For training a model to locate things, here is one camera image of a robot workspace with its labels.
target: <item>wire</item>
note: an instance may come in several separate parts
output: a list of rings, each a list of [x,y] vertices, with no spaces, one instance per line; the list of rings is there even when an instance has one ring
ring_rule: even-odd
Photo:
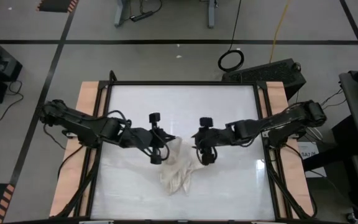
[[[320,136],[317,136],[317,134],[310,127],[307,127],[307,130],[309,130],[320,141],[323,140],[323,136],[321,135],[321,133],[318,130],[317,131],[319,132]]]
[[[314,174],[317,174],[317,175],[319,175],[320,177],[322,177],[324,180],[326,180],[326,181],[333,187],[333,189],[335,189],[335,191],[336,191],[340,196],[342,196],[343,199],[345,199],[345,200],[347,201],[347,197],[345,197],[345,196],[342,194],[342,192],[335,186],[335,184],[332,183],[327,177],[325,177],[323,174],[319,174],[319,173],[317,173],[317,172],[315,172],[315,171],[313,171],[313,170],[311,170],[310,172],[312,172],[312,173],[314,173]],[[358,210],[358,206],[357,206],[357,205],[353,204],[352,202],[349,202],[349,204],[350,204],[352,207],[354,207],[355,209]]]
[[[269,63],[272,63],[272,59],[273,59],[273,53],[274,53],[274,48],[276,46],[276,39],[277,39],[277,34],[278,34],[278,31],[280,30],[280,27],[281,27],[281,24],[284,20],[284,17],[285,17],[285,14],[287,13],[287,9],[288,9],[288,6],[290,5],[291,3],[291,0],[287,0],[287,3],[284,7],[284,11],[283,11],[283,14],[281,15],[281,19],[280,19],[280,22],[278,23],[278,26],[276,28],[276,32],[274,33],[274,39],[273,39],[273,45],[272,45],[272,51],[270,53],[270,59],[269,59]]]
[[[310,195],[311,203],[313,205],[313,210],[314,210],[314,213],[312,214],[311,217],[315,218],[318,213],[317,203],[316,203],[316,200],[314,199],[313,195],[311,194],[310,190],[309,190],[309,195]]]
[[[340,88],[336,93],[334,93],[333,95],[331,95],[330,97],[326,98],[322,103],[320,103],[321,106],[324,106],[324,104],[326,104],[332,97],[339,95],[343,93],[343,89]]]
[[[234,36],[235,36],[235,34],[236,34],[236,29],[237,29],[237,22],[238,22],[238,20],[239,20],[241,2],[242,2],[242,0],[240,0],[240,2],[239,2],[239,7],[238,7],[238,9],[237,9],[236,23],[234,24],[234,30],[233,30],[233,35],[232,35],[232,37],[231,37],[231,43],[230,43],[229,50],[231,50],[231,47],[233,46]]]
[[[303,161],[303,158],[302,158],[302,155],[292,146],[289,146],[288,144],[285,144],[286,147],[288,147],[289,149],[291,149],[293,152],[295,152],[295,154],[298,155],[298,157],[301,159],[301,161]],[[311,194],[310,190],[309,190],[309,195],[310,195],[310,200],[311,200],[311,203],[313,205],[313,214],[312,214],[312,218],[316,217],[317,213],[318,213],[318,207],[317,207],[317,203],[316,201],[314,200],[314,197],[313,195]]]
[[[323,110],[325,110],[325,109],[329,108],[330,106],[339,106],[339,105],[341,105],[341,104],[343,104],[343,103],[345,103],[345,102],[346,102],[346,99],[345,99],[345,100],[343,100],[343,101],[342,101],[342,102],[340,102],[340,103],[337,103],[337,104],[334,104],[334,105],[328,105],[328,106],[324,107],[324,108],[323,108]]]
[[[69,160],[69,158],[73,157],[77,152],[79,152],[84,146],[79,147],[77,150],[75,150],[73,153],[71,153],[65,160],[63,160],[62,164],[60,164],[59,170],[57,172],[57,179],[59,179],[60,171],[63,168],[63,165]]]
[[[158,134],[152,129],[152,132],[156,135],[156,137],[164,144],[164,146],[167,148],[167,156],[165,156],[165,158],[161,159],[162,161],[166,161],[169,157],[169,153],[170,153],[170,150],[169,150],[169,147],[167,145],[167,143],[165,143],[165,141],[160,138],[160,136],[158,136]]]
[[[129,17],[127,19],[124,19],[124,22],[125,21],[128,21],[129,19],[132,18],[132,0],[129,0]]]
[[[13,83],[19,83],[19,88],[18,88],[16,91],[12,90],[12,84],[13,84]],[[6,108],[5,112],[4,112],[4,113],[2,114],[2,116],[0,117],[0,121],[1,121],[2,119],[4,119],[4,117],[5,117],[6,113],[7,113],[7,111],[8,111],[13,105],[15,105],[16,103],[18,103],[18,102],[20,102],[20,101],[22,101],[22,100],[24,99],[23,94],[20,93],[20,90],[22,89],[22,85],[23,85],[23,83],[22,83],[21,81],[19,81],[19,80],[16,80],[16,81],[11,82],[11,83],[9,84],[8,90],[9,90],[10,92],[12,92],[12,93],[6,93],[5,95],[8,95],[8,96],[16,96],[16,95],[19,95],[19,96],[21,96],[21,97],[20,97],[18,100],[16,100],[15,102],[11,103],[11,104]]]
[[[330,146],[328,143],[326,143],[326,142],[324,142],[324,141],[322,141],[322,140],[319,140],[319,139],[316,139],[314,136],[312,136],[311,134],[309,134],[309,133],[306,133],[309,137],[311,137],[313,140],[315,140],[315,141],[317,141],[317,142],[319,142],[319,143],[321,143],[321,144],[323,144],[323,145],[325,145],[325,146]]]
[[[296,101],[295,101],[295,103],[297,103],[297,102],[298,102],[299,91],[300,91],[300,90],[298,90],[298,92],[296,93]]]
[[[139,0],[139,2],[140,2],[139,11],[141,14],[145,14],[145,12],[143,11],[143,1],[144,0]],[[153,14],[158,12],[161,8],[162,8],[162,0],[160,0],[160,7],[156,11],[153,11]]]
[[[317,128],[313,128],[314,130],[316,130],[317,131],[317,133],[320,135],[320,137],[321,137],[321,140],[323,140],[323,135],[321,134],[321,132],[317,129]]]
[[[215,138],[215,137],[218,137],[218,136],[219,136],[218,134],[215,134],[214,136],[210,136],[210,137],[208,137],[208,138],[202,139],[202,140],[198,143],[198,145],[201,146],[201,143],[202,143],[203,141],[205,141],[205,140],[207,140],[207,139]],[[215,147],[212,147],[212,149],[213,149],[213,151],[214,151],[214,161],[215,161],[215,160],[218,158],[218,152],[217,152],[217,150],[216,150]],[[198,148],[196,147],[196,154],[197,154],[198,161],[200,162],[200,164],[204,165],[203,162],[202,162],[201,159],[200,159],[199,152],[201,152],[201,149],[198,149]]]
[[[52,138],[52,140],[53,140],[56,144],[58,144],[59,147],[61,147],[63,150],[66,150],[66,148],[63,147],[63,146],[47,131],[47,124],[44,124],[43,129],[44,129],[44,133],[47,134],[47,136],[49,136],[50,138]]]
[[[303,160],[302,155],[294,147],[289,146],[288,144],[285,144],[285,146],[288,147],[289,149],[291,149],[293,152],[295,152],[295,154],[298,155],[299,158],[301,158]]]
[[[310,143],[312,143],[312,144],[314,144],[314,145],[316,144],[315,142],[313,142],[312,140],[310,140],[310,138],[308,138],[307,135],[304,135],[304,137],[305,137],[307,140],[309,140]]]
[[[220,70],[224,71],[224,72],[233,72],[233,71],[236,71],[237,69],[241,68],[242,67],[242,64],[244,63],[244,54],[240,51],[240,50],[231,50],[232,46],[233,46],[233,42],[234,42],[234,36],[236,34],[236,29],[237,29],[237,22],[239,20],[239,14],[240,14],[240,7],[241,7],[241,2],[242,0],[240,0],[239,2],[239,7],[238,7],[238,10],[237,10],[237,17],[236,17],[236,23],[234,24],[234,30],[233,30],[233,35],[231,37],[231,43],[230,43],[230,47],[229,47],[229,50],[227,50],[226,53],[224,53],[218,60],[218,67]],[[233,53],[237,53],[240,55],[240,62],[234,66],[234,67],[231,67],[231,68],[224,68],[222,66],[222,60],[228,56],[229,54],[233,54]]]

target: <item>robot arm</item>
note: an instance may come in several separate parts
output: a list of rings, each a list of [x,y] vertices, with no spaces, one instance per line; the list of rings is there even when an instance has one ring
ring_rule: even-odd
[[[247,147],[261,132],[268,131],[270,146],[281,147],[292,134],[305,127],[321,126],[326,120],[320,104],[307,101],[291,105],[281,113],[268,118],[227,123],[225,129],[212,128],[212,118],[201,118],[201,128],[193,137],[195,148],[201,153],[200,162],[206,166],[215,162],[216,146]]]
[[[46,102],[42,107],[40,121],[49,126],[63,126],[76,134],[80,144],[86,147],[98,147],[102,142],[123,148],[136,147],[150,157],[152,164],[161,164],[168,158],[169,154],[166,158],[161,157],[160,148],[166,146],[175,136],[167,134],[157,126],[157,122],[160,121],[159,113],[149,115],[149,121],[152,123],[150,131],[132,128],[131,121],[126,120],[120,111],[110,112],[112,113],[119,113],[122,119],[107,116],[94,118],[67,107],[62,100],[53,100]]]

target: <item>black floor stripe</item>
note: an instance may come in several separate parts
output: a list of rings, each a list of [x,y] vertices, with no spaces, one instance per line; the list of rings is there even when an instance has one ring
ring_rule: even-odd
[[[0,44],[61,44],[62,40],[0,40]],[[146,44],[230,44],[231,40],[63,40],[63,44],[146,45]],[[273,40],[234,40],[234,44],[272,45]],[[277,40],[277,45],[358,45],[358,40]]]
[[[63,47],[64,47],[64,40],[66,40],[67,35],[68,35],[68,31],[70,30],[71,23],[73,22],[75,11],[76,11],[76,9],[74,9],[74,11],[72,13],[70,13],[70,15],[68,16],[68,19],[66,21],[66,25],[65,25],[65,28],[63,30],[62,36],[60,37],[60,40],[59,40],[55,55],[53,56],[53,59],[52,59],[52,62],[51,62],[50,68],[49,68],[49,72],[48,72],[48,75],[47,75],[47,78],[45,79],[45,83],[44,83],[44,86],[42,87],[40,98],[38,99],[37,107],[35,108],[35,111],[34,111],[34,114],[32,116],[29,129],[27,130],[27,134],[25,135],[23,146],[22,146],[22,149],[21,149],[20,154],[19,154],[19,158],[16,161],[16,165],[15,165],[15,168],[14,168],[12,176],[11,176],[10,184],[12,184],[12,185],[16,186],[17,181],[19,180],[20,173],[22,172],[24,161],[25,161],[25,158],[26,158],[27,153],[29,151],[31,140],[32,140],[32,137],[33,137],[34,132],[35,132],[35,128],[37,127],[37,124],[39,122],[38,121],[38,119],[39,119],[39,116],[38,116],[38,111],[39,110],[38,110],[38,108],[43,105],[43,103],[45,102],[45,99],[47,97],[50,84],[51,84],[53,76],[55,74],[55,70],[56,70],[56,67],[58,65],[60,56],[62,54],[62,50],[63,50]]]
[[[346,14],[347,20],[349,20],[349,23],[351,24],[353,32],[356,35],[356,38],[358,40],[358,27],[356,25],[356,22],[353,19],[351,11],[350,11],[349,7],[347,6],[345,0],[340,0],[340,2],[341,2],[341,5],[342,5],[342,8],[343,8],[343,10],[344,10],[344,12]]]

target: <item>white table surface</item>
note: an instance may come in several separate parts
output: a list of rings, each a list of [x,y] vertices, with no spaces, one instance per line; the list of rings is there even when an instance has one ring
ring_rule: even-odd
[[[120,110],[132,127],[158,125],[191,144],[199,119],[215,128],[258,119],[252,86],[114,86],[109,111]],[[138,149],[103,144],[92,219],[274,220],[260,136],[248,148],[217,147],[218,159],[191,177],[190,192],[169,196],[159,181],[161,166]]]

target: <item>white cloth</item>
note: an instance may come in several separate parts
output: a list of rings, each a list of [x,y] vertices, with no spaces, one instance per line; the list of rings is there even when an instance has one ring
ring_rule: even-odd
[[[196,149],[183,141],[182,138],[167,143],[170,155],[162,162],[160,181],[165,190],[171,195],[181,187],[187,194],[190,190],[191,173],[204,167],[196,155]]]

